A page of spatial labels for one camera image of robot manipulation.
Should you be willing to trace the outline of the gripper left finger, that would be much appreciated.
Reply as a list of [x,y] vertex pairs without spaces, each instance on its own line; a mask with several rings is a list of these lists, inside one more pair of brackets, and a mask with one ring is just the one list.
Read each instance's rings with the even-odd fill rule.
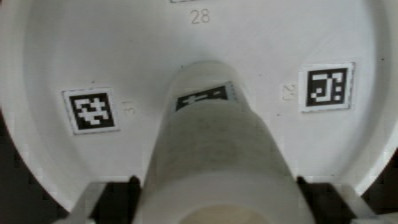
[[133,224],[140,193],[135,176],[122,182],[92,182],[69,215],[51,224]]

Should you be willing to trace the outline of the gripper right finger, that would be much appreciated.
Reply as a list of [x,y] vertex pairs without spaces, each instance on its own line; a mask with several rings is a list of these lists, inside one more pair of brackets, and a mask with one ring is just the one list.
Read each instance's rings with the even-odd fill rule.
[[311,183],[302,176],[296,185],[316,224],[391,224],[348,185]]

